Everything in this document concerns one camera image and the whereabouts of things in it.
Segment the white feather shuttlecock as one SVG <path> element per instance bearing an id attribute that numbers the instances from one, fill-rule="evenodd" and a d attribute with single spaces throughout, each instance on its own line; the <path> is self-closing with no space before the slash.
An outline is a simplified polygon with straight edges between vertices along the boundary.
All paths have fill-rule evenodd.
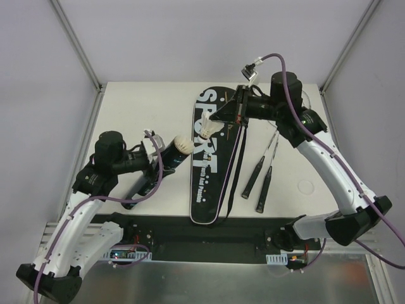
<path id="1" fill-rule="evenodd" d="M 173 142 L 178 152 L 184 155 L 190 155 L 194 150 L 194 142 L 185 136 L 178 135 Z"/>
<path id="2" fill-rule="evenodd" d="M 212 121 L 210 116 L 211 113 L 208 111 L 204 111 L 201 115 L 201 129 L 197 137 L 199 143 L 205 143 L 214 133 L 224 128 L 224 123 Z"/>

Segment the black shuttlecock tube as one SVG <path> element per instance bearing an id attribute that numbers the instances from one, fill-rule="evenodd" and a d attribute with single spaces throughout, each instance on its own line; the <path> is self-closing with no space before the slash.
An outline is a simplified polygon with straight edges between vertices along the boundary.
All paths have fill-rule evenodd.
<path id="1" fill-rule="evenodd" d="M 156 186 L 159 185 L 159 175 L 162 172 L 162 179 L 168 175 L 174 174 L 176 168 L 183 163 L 193 152 L 194 143 L 185 136 L 175 136 L 174 139 L 166 145 L 161 136 L 151 132 L 150 135 L 156 142 L 162 160 L 161 170 L 158 154 L 150 141 L 150 138 L 144 136 L 140 144 L 135 145 L 127 151 L 137 156 L 151 155 L 148 158 L 149 164 L 142 175 L 135 181 L 125 196 L 125 200 L 139 201 L 148 196 Z"/>

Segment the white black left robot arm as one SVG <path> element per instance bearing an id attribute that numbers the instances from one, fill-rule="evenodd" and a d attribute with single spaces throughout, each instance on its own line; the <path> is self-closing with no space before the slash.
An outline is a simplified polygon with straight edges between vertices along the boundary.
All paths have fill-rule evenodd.
<path id="1" fill-rule="evenodd" d="M 133 225 L 120 213 L 112 214 L 85 245 L 80 238 L 106 201 L 132 209 L 148 200 L 162 180 L 194 150 L 194 143 L 176 136 L 170 144 L 152 130 L 131 149 L 118 131 L 103 132 L 89 162 L 77 174 L 72 193 L 43 252 L 32 262 L 21 264 L 17 278 L 39 297 L 56 303 L 71 303 L 92 266 L 115 246 L 128 246 Z"/>

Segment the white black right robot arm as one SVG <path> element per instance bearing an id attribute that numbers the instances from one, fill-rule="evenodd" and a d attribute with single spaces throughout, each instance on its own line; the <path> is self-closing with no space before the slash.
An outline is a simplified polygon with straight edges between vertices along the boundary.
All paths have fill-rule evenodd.
<path id="1" fill-rule="evenodd" d="M 273 237 L 275 246 L 299 250 L 308 239 L 332 238 L 347 246 L 376 226 L 391 208 L 387 196 L 377 196 L 354 173 L 336 148 L 326 123 L 302 104 L 302 82 L 287 72 L 271 77 L 270 93 L 259 87 L 238 85 L 235 94 L 210 120 L 245 125 L 250 119 L 275 122 L 280 135 L 302 154 L 322 178 L 338 210 L 329 214 L 301 215 Z"/>

